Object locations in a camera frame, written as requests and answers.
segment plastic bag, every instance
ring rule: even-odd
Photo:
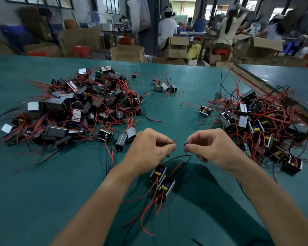
[[[147,0],[128,0],[130,8],[131,30],[137,35],[140,31],[151,27],[151,17]]]

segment ponytail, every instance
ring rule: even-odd
[[[228,19],[227,19],[227,22],[226,22],[226,28],[225,28],[225,34],[227,34],[230,30],[230,27],[232,26],[232,23],[233,23],[233,18],[236,17],[238,15],[238,11],[237,10],[230,10],[228,12]]]

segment left hand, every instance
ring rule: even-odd
[[[133,177],[155,169],[177,148],[167,136],[147,128],[137,134],[121,163],[131,168]]]

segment forearm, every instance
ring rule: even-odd
[[[275,245],[308,246],[308,218],[257,164],[250,159],[246,161],[236,178]]]
[[[133,177],[116,165],[50,246],[103,245]]]

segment green table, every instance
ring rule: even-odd
[[[142,116],[136,130],[149,127],[173,140],[178,139],[178,148],[172,157],[183,155],[186,138],[196,130],[208,128],[214,120],[198,125],[203,119],[198,110],[180,105],[184,102],[203,105],[203,98],[213,99],[219,90],[219,68],[27,56],[0,58],[0,114],[19,105],[21,99],[41,95],[41,91],[24,83],[22,78],[49,83],[52,78],[66,78],[83,67],[107,65],[126,75],[136,70],[146,72],[132,80],[132,88],[141,94],[144,81],[144,89],[150,94],[142,104],[142,111],[162,122],[152,122]],[[169,95],[161,101],[165,94],[154,92],[151,85],[152,75],[161,72],[169,74],[177,92],[185,93]],[[226,78],[224,86],[228,91],[234,89],[231,76]],[[242,82],[239,87],[241,92],[250,89]],[[12,147],[0,144],[0,245],[47,245],[105,178],[104,144],[80,144],[58,153],[40,168],[30,167],[12,174],[33,157],[15,154],[27,152],[22,144]],[[117,153],[116,162],[124,154]],[[168,163],[168,170],[180,160]],[[144,194],[151,186],[148,176],[137,178],[125,199]],[[278,172],[277,178],[308,216],[308,165],[295,177]],[[149,202],[143,198],[121,205],[105,245],[196,245],[192,238],[204,246],[247,245],[253,239],[270,238],[236,180],[214,165],[202,164],[192,157],[187,165],[176,171],[174,179],[173,193],[160,213],[155,216],[152,209],[145,216],[145,228],[154,237],[141,230],[140,220],[123,228]]]

